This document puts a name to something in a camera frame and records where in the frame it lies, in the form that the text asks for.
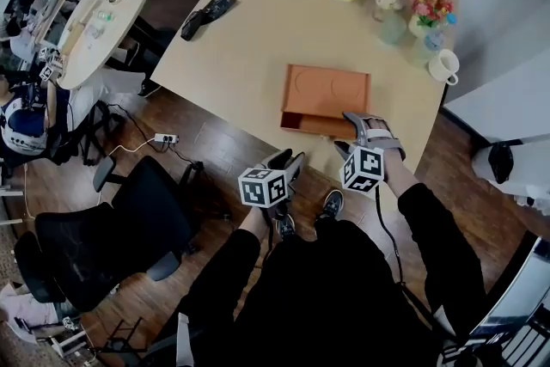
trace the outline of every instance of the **orange box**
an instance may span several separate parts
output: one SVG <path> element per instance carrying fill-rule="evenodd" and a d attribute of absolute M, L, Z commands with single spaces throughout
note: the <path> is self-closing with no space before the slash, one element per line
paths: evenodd
<path fill-rule="evenodd" d="M 355 139 L 342 112 L 368 112 L 369 104 L 370 74 L 289 64 L 281 127 Z"/>

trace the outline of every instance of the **wooden floor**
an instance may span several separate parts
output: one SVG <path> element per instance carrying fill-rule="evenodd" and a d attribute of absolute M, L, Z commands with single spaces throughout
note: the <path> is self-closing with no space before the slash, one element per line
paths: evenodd
<path fill-rule="evenodd" d="M 196 2 L 148 0 L 144 17 L 156 27 L 177 28 Z M 164 89 L 149 99 L 132 96 L 117 102 L 134 115 L 148 137 L 155 132 L 180 136 L 177 150 L 183 156 L 205 163 L 208 175 L 222 189 L 229 202 L 233 211 L 233 226 L 238 226 L 247 210 L 239 203 L 237 176 L 245 167 L 253 166 L 274 149 Z M 117 144 L 133 148 L 142 142 L 139 131 L 128 121 L 105 142 L 105 146 L 110 151 Z M 541 234 L 550 235 L 536 212 L 517 206 L 511 198 L 475 178 L 470 168 L 470 150 L 469 136 L 438 115 L 417 176 L 455 214 L 456 222 L 481 259 L 486 288 L 489 289 L 515 251 L 526 225 Z M 159 154 L 146 146 L 135 154 L 119 150 L 116 154 L 117 172 L 127 174 L 144 155 L 152 155 L 176 180 L 186 166 L 173 152 Z M 73 158 L 61 167 L 47 160 L 30 163 L 27 172 L 30 212 L 75 211 L 95 205 L 98 196 L 91 183 L 94 171 L 94 168 L 84 167 L 80 158 Z M 17 170 L 11 183 L 23 185 L 22 168 Z M 332 185 L 328 178 L 311 169 L 298 181 L 293 214 L 298 233 L 308 240 L 314 240 L 312 225 L 315 213 L 321 208 Z M 110 200 L 116 191 L 117 186 L 107 184 L 101 199 Z M 13 199 L 9 202 L 9 209 L 12 217 L 20 217 L 24 205 Z M 391 243 L 377 217 L 365 208 L 365 199 L 346 195 L 343 217 L 368 232 L 387 255 L 395 273 L 396 262 Z M 388 217 L 386 223 L 397 239 L 407 284 L 424 298 L 425 269 L 406 222 L 397 216 Z M 32 228 L 32 220 L 28 219 L 19 232 Z M 120 319 L 133 324 L 141 316 L 144 322 L 132 344 L 140 347 L 150 343 L 201 268 L 227 239 L 231 228 L 219 219 L 206 218 L 197 237 L 201 251 L 186 257 L 174 275 L 157 283 L 145 275 L 135 275 L 125 280 L 115 295 L 104 300 L 93 313 L 86 314 L 84 322 L 92 340 L 102 344 Z M 254 270 L 241 305 L 259 273 L 259 270 Z M 105 360 L 111 365 L 118 364 L 113 357 L 105 357 Z"/>

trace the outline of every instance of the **black pants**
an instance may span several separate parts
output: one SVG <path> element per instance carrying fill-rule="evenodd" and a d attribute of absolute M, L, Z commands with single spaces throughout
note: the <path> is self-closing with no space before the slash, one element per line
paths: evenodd
<path fill-rule="evenodd" d="M 443 306 L 455 331 L 468 333 L 485 307 L 479 260 L 424 185 L 403 194 L 399 208 L 427 269 L 432 311 Z M 395 284 L 376 244 L 347 221 L 321 218 L 315 230 L 314 242 L 295 235 L 274 248 L 235 322 L 260 243 L 246 230 L 231 235 L 176 310 L 198 335 L 192 340 L 197 365 L 343 365 L 376 357 L 388 365 L 434 362 L 438 341 Z M 157 339 L 175 332 L 176 319 Z"/>

